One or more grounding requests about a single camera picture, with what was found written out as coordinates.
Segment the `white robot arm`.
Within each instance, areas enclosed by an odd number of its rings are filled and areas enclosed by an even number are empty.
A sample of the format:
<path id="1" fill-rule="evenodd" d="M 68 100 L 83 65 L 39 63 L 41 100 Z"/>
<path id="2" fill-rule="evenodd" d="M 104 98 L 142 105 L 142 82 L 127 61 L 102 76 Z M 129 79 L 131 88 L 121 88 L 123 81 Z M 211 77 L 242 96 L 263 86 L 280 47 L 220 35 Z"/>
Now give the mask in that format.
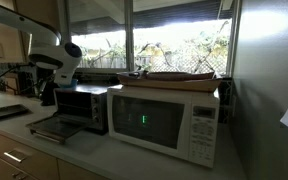
<path id="1" fill-rule="evenodd" d="M 82 59 L 78 45 L 72 42 L 61 44 L 60 38 L 49 28 L 4 8 L 0 8 L 0 24 L 29 34 L 29 60 L 39 68 L 54 70 L 56 84 L 71 84 Z"/>

